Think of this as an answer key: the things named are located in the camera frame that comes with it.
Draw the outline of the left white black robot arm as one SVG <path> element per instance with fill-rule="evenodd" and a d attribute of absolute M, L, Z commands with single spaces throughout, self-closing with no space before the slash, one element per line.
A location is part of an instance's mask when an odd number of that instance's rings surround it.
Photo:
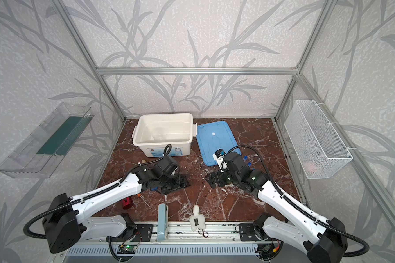
<path fill-rule="evenodd" d="M 23 228 L 27 237 L 45 239 L 52 254 L 63 252 L 79 241 L 98 237 L 132 237 L 133 225 L 127 216 L 98 220 L 94 215 L 127 197 L 148 190 L 168 195 L 190 184 L 179 173 L 179 165 L 171 156 L 137 164 L 122 178 L 93 191 L 54 198 L 48 210 L 30 219 Z"/>

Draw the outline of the blue plastic bin lid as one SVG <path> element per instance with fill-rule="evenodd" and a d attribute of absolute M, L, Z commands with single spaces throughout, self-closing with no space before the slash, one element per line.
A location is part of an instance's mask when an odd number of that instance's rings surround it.
<path fill-rule="evenodd" d="M 208 167 L 218 165 L 213 157 L 217 150 L 228 152 L 238 145 L 226 121 L 198 125 L 196 139 L 203 162 Z"/>

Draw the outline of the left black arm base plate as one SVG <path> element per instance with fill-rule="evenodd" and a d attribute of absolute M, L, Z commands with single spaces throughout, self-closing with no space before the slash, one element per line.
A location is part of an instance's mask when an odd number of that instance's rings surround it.
<path fill-rule="evenodd" d="M 127 228 L 117 237 L 110 237 L 111 242 L 150 242 L 153 231 L 153 224 L 128 225 Z"/>

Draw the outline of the white plastic storage bin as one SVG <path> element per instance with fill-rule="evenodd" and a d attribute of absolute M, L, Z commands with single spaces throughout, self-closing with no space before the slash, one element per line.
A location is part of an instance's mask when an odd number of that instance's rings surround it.
<path fill-rule="evenodd" d="M 147 157 L 161 157 L 170 144 L 170 156 L 188 156 L 197 135 L 197 124 L 192 114 L 143 115 L 134 127 L 132 142 Z"/>

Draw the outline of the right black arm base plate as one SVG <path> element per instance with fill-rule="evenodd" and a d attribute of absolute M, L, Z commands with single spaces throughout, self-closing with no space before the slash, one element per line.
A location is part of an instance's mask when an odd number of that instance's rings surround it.
<path fill-rule="evenodd" d="M 242 242 L 266 241 L 268 239 L 267 235 L 262 233 L 260 229 L 255 229 L 253 224 L 238 224 L 236 232 Z"/>

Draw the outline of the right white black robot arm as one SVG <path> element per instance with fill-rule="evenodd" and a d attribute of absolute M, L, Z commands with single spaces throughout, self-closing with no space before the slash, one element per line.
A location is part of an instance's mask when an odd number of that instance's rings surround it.
<path fill-rule="evenodd" d="M 235 151 L 217 150 L 213 155 L 219 170 L 206 176 L 212 188 L 233 184 L 270 205 L 288 222 L 271 215 L 255 221 L 260 240 L 276 239 L 305 253 L 312 263 L 339 263 L 342 258 L 366 254 L 369 244 L 346 232 L 337 218 L 327 219 L 282 190 L 269 171 L 252 169 Z"/>

